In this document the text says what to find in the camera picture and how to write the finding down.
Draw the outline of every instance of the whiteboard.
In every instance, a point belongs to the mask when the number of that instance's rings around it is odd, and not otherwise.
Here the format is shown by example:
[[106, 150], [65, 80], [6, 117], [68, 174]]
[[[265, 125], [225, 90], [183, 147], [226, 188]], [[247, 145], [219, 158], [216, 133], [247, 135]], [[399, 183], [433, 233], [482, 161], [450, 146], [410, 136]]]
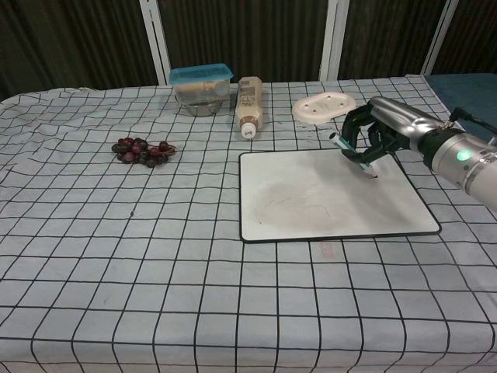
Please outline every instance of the whiteboard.
[[240, 156], [245, 242], [423, 235], [440, 231], [391, 155], [370, 179], [338, 149]]

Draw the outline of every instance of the blue cloth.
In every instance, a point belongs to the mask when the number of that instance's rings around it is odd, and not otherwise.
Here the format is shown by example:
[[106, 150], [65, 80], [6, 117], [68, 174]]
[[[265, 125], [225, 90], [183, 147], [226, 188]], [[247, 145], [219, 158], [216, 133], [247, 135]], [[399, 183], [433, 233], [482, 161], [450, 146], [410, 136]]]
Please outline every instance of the blue cloth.
[[[497, 74], [429, 75], [426, 80], [450, 112], [459, 106], [497, 128]], [[477, 124], [466, 120], [459, 123], [467, 132], [484, 140], [492, 137]]]

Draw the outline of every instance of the dark curtain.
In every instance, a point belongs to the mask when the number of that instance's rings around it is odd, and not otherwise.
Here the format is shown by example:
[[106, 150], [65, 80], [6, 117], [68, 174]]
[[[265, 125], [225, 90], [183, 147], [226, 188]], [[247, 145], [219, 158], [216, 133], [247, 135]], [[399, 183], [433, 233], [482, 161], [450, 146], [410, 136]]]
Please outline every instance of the dark curtain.
[[460, 0], [432, 74], [497, 72], [497, 1]]
[[339, 78], [419, 74], [445, 0], [350, 0]]
[[138, 0], [0, 0], [0, 98], [156, 85]]
[[318, 80], [327, 0], [158, 0], [172, 68], [224, 62], [235, 79]]

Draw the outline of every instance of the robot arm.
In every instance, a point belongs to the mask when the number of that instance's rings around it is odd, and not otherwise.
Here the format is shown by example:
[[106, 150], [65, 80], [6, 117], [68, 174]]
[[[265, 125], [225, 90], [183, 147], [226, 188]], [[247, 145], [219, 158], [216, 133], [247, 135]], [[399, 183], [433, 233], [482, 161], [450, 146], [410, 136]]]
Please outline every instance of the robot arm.
[[451, 115], [444, 123], [404, 103], [373, 97], [347, 114], [342, 129], [342, 136], [355, 148], [360, 128], [370, 125], [371, 147], [363, 153], [342, 153], [352, 162], [368, 163], [400, 148], [413, 150], [435, 173], [497, 212], [497, 147], [452, 128], [456, 119]]

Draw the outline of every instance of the bottle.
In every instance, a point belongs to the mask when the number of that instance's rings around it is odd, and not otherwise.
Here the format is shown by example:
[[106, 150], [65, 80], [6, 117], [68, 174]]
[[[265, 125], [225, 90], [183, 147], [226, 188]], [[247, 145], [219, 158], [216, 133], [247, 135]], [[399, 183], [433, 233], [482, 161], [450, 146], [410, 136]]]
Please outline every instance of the bottle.
[[244, 138], [255, 136], [262, 127], [262, 82], [256, 76], [246, 76], [238, 82], [235, 116]]

